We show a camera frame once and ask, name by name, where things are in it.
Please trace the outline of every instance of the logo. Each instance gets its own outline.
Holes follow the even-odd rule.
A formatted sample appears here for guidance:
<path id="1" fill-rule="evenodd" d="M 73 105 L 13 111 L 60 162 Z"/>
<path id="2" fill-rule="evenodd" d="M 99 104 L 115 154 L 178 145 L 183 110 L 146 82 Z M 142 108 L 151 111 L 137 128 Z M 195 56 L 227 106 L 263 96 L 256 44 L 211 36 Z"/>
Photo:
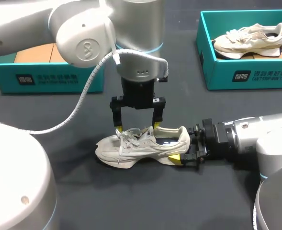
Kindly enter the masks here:
<path id="1" fill-rule="evenodd" d="M 90 57 L 92 57 L 93 55 L 93 51 L 92 51 L 92 45 L 90 42 L 85 42 L 83 44 L 84 47 L 84 56 L 86 59 L 89 59 Z"/>
<path id="2" fill-rule="evenodd" d="M 235 72 L 232 82 L 246 82 L 249 79 L 250 70 L 238 70 Z"/>
<path id="3" fill-rule="evenodd" d="M 16 74 L 16 78 L 20 85 L 35 85 L 31 74 Z"/>

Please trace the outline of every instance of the white cable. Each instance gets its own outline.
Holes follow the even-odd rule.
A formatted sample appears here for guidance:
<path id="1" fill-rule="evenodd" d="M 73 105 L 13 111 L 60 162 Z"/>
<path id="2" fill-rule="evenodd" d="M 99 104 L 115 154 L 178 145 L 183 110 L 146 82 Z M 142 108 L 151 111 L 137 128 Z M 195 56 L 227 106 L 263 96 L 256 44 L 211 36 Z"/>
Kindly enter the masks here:
<path id="1" fill-rule="evenodd" d="M 132 54 L 132 55 L 136 55 L 136 56 L 139 56 L 139 57 L 148 58 L 148 59 L 150 59 L 152 61 L 161 62 L 161 63 L 163 63 L 165 65 L 164 77 L 167 77 L 169 75 L 169 64 L 163 58 L 159 58 L 159 57 L 157 58 L 157 57 L 154 57 L 154 56 L 151 56 L 151 55 L 139 52 L 139 51 L 131 50 L 131 49 L 120 49 L 120 50 L 117 51 L 117 53 L 119 55 L 122 55 L 122 54 Z M 32 135 L 40 135 L 40 134 L 45 134 L 45 133 L 53 132 L 53 131 L 55 131 L 55 130 L 65 126 L 68 122 L 70 122 L 75 117 L 75 115 L 79 111 L 79 109 L 80 109 L 80 107 L 81 107 L 81 105 L 82 105 L 82 103 L 84 101 L 84 98 L 85 98 L 85 96 L 88 93 L 88 89 L 89 89 L 89 87 L 90 87 L 90 85 L 92 83 L 92 80 L 96 76 L 96 74 L 99 71 L 99 69 L 106 63 L 107 60 L 109 60 L 112 57 L 113 57 L 113 52 L 110 52 L 95 67 L 95 69 L 93 70 L 93 72 L 89 76 L 89 78 L 88 78 L 88 80 L 87 80 L 87 82 L 86 82 L 86 84 L 84 86 L 84 89 L 83 89 L 83 91 L 81 93 L 81 96 L 79 98 L 79 101 L 78 101 L 75 109 L 73 110 L 73 112 L 69 115 L 69 117 L 65 121 L 63 121 L 62 123 L 60 123 L 59 125 L 57 125 L 57 126 L 55 126 L 53 128 L 49 128 L 49 129 L 42 130 L 42 131 L 32 131 L 32 130 L 24 130 L 24 129 L 19 129 L 19 130 L 25 131 L 25 132 L 27 132 L 29 134 L 32 134 Z"/>
<path id="2" fill-rule="evenodd" d="M 254 205 L 254 211 L 252 213 L 252 225 L 254 226 L 254 230 L 258 230 L 257 228 L 257 210 L 256 210 L 256 202 Z"/>

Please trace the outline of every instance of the robot arm logo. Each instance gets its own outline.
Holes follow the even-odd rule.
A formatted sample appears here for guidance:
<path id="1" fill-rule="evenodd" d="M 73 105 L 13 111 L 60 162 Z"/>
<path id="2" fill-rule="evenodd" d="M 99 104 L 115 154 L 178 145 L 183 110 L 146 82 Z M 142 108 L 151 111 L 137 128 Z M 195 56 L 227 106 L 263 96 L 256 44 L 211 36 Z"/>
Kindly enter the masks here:
<path id="1" fill-rule="evenodd" d="M 93 55 L 92 47 L 90 42 L 85 42 L 84 45 L 84 57 L 90 59 Z"/>

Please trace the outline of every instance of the teal shoe box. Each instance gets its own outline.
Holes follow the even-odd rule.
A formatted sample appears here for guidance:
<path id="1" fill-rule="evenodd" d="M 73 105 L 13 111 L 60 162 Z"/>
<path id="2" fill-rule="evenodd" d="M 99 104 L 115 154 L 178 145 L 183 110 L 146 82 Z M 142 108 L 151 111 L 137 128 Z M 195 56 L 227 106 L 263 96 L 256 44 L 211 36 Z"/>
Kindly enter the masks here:
<path id="1" fill-rule="evenodd" d="M 196 44 L 209 90 L 282 88 L 281 58 L 216 58 L 212 40 L 227 31 L 256 23 L 266 26 L 282 23 L 282 10 L 201 12 Z"/>
<path id="2" fill-rule="evenodd" d="M 15 54 L 0 57 L 2 93 L 81 93 L 94 68 L 80 69 L 61 63 L 14 63 Z M 89 92 L 103 92 L 104 67 Z"/>

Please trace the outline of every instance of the shoe tongue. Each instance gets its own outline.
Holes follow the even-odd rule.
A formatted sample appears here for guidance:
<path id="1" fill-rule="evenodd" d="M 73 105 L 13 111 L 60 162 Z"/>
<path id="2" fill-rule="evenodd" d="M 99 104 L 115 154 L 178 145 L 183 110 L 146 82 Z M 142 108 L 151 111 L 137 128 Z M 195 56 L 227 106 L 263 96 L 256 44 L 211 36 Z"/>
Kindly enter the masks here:
<path id="1" fill-rule="evenodd" d="M 140 136 L 139 140 L 147 140 L 147 139 L 150 139 L 150 140 L 153 140 L 154 142 L 156 142 L 156 138 L 154 136 L 154 129 L 153 127 L 149 127 L 147 129 L 144 129 L 142 131 L 142 136 Z"/>

